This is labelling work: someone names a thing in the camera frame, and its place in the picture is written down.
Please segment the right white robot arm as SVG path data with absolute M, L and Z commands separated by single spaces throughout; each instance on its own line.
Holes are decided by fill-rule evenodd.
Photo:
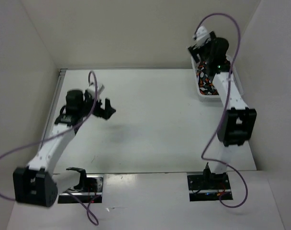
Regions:
M 236 70 L 226 54 L 228 41 L 203 26 L 193 38 L 196 43 L 188 51 L 196 71 L 198 93 L 203 97 L 219 98 L 226 108 L 215 134 L 221 145 L 220 151 L 213 161 L 207 161 L 207 174 L 202 177 L 205 187 L 214 188 L 219 183 L 219 176 L 226 174 L 234 153 L 250 140 L 257 112 L 249 108 L 238 90 Z

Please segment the orange camouflage shorts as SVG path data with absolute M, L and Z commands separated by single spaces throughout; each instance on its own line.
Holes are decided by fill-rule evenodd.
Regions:
M 217 89 L 213 85 L 213 79 L 216 74 L 221 72 L 229 72 L 230 61 L 225 60 L 223 64 L 208 65 L 205 60 L 201 60 L 198 63 L 196 70 L 198 87 L 201 95 L 218 95 Z

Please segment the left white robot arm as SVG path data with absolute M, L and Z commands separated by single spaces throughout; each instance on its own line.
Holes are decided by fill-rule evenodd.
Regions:
M 16 202 L 51 207 L 57 196 L 67 189 L 81 192 L 87 188 L 85 169 L 69 167 L 61 174 L 54 175 L 53 172 L 65 148 L 78 132 L 76 124 L 88 115 L 108 120 L 116 112 L 108 98 L 101 101 L 103 90 L 104 85 L 98 89 L 92 85 L 84 92 L 67 92 L 66 104 L 60 109 L 52 128 L 51 135 L 56 138 L 43 144 L 25 167 L 18 167 L 13 172 Z

